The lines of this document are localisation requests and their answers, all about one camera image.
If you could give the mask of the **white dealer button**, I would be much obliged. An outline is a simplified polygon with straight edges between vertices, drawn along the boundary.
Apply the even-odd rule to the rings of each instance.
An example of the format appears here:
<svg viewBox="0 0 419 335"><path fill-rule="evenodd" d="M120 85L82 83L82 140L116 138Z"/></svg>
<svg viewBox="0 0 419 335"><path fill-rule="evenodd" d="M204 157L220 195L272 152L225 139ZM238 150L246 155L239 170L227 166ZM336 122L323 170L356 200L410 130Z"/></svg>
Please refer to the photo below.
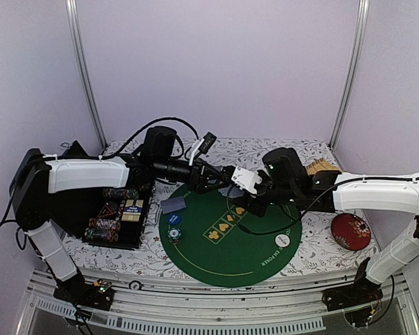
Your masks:
<svg viewBox="0 0 419 335"><path fill-rule="evenodd" d="M291 243L290 237L286 234L278 234L274 241L279 248L285 248Z"/></svg>

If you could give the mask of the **blue small blind button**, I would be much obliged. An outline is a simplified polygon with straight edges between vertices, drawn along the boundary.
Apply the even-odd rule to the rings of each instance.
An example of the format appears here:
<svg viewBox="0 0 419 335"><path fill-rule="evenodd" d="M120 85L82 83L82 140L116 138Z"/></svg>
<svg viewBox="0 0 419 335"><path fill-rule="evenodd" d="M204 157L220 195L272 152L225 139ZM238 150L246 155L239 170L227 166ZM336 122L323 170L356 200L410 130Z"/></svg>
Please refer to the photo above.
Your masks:
<svg viewBox="0 0 419 335"><path fill-rule="evenodd" d="M176 226L180 224L182 218L179 214L169 214L167 217L167 223L171 226Z"/></svg>

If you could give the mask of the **blue playing card deck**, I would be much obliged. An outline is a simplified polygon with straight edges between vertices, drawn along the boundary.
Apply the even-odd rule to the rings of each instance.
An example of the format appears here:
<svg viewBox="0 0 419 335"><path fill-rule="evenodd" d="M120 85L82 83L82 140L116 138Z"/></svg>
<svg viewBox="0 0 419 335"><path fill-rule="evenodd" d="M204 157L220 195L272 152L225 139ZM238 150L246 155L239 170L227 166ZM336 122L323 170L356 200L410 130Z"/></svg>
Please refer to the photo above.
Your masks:
<svg viewBox="0 0 419 335"><path fill-rule="evenodd" d="M244 191L240 190L236 186L227 186L227 187L224 187L224 188L220 188L218 190L218 192L222 196L229 197L230 199L240 198L240 197L242 197L244 195Z"/></svg>

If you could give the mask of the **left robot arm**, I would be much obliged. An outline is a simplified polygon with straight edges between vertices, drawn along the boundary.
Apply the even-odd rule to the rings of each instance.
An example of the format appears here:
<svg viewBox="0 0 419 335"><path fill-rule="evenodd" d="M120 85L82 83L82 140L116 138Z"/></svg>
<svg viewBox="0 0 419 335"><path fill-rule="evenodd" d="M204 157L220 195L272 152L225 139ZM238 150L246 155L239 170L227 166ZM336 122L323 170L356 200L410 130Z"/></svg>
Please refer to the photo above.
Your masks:
<svg viewBox="0 0 419 335"><path fill-rule="evenodd" d="M144 142L132 153L121 150L109 156L43 155L30 149L22 160L9 188L9 209L15 223L41 253L42 259L60 280L62 290L75 303L85 302L90 289L82 282L81 272L62 246L51 221L64 230L72 223L54 213L53 195L59 200L73 200L89 191L132 190L149 184L155 178L186 184L191 191L203 194L227 186L233 167L217 168L200 159L214 144L212 133L198 138L187 161L172 155L178 141L174 129L145 126Z"/></svg>

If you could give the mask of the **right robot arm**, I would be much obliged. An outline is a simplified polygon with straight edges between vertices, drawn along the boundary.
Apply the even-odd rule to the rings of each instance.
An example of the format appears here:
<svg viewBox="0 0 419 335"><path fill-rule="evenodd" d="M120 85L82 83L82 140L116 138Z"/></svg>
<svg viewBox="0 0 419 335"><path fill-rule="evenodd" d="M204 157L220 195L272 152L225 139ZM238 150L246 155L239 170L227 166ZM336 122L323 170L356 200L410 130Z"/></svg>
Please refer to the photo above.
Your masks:
<svg viewBox="0 0 419 335"><path fill-rule="evenodd" d="M352 209L413 214L407 228L389 246L360 264L347 290L352 304L362 304L374 288L419 256L419 173L369 176L322 170L310 175L292 148L266 153L263 165L264 170L256 172L236 167L231 177L245 192L241 207L257 216L264 216L270 204L290 203L302 215Z"/></svg>

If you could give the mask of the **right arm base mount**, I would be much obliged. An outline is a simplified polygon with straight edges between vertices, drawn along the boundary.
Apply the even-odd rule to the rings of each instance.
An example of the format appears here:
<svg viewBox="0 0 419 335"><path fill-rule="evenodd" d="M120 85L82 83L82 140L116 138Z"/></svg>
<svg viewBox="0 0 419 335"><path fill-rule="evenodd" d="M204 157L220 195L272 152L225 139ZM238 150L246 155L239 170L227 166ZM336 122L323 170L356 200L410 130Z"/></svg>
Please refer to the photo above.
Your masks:
<svg viewBox="0 0 419 335"><path fill-rule="evenodd" d="M383 297L381 284L375 284L366 279L366 267L369 261L370 258L366 258L360 264L351 284L326 289L322 292L322 302L328 311L378 302ZM376 307L368 307L364 310L346 312L345 318L349 325L361 328L372 323L375 313Z"/></svg>

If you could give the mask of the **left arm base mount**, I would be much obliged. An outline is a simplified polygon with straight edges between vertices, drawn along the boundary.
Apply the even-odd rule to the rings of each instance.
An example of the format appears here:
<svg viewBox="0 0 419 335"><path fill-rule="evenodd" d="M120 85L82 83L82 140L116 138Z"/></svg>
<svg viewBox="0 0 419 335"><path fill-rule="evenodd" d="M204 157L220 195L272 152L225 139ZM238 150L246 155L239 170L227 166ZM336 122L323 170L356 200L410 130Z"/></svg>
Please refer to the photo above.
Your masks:
<svg viewBox="0 0 419 335"><path fill-rule="evenodd" d="M98 279L93 283L88 283L79 270L64 281L57 276L54 276L54 280L57 284L54 291L56 299L69 302L74 306L84 306L102 311L109 311L112 306L115 291L109 281Z"/></svg>

